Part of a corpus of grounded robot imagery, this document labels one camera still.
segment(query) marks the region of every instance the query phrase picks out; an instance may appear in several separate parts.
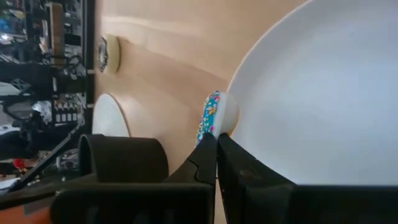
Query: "white bowl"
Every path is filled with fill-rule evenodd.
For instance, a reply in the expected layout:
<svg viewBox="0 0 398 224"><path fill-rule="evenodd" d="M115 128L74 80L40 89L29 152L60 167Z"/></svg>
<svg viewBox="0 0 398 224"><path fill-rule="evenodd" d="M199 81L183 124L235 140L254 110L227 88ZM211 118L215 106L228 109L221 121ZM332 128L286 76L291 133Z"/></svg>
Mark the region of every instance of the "white bowl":
<svg viewBox="0 0 398 224"><path fill-rule="evenodd" d="M398 184L398 1L313 0L229 86L233 139L299 184Z"/></svg>

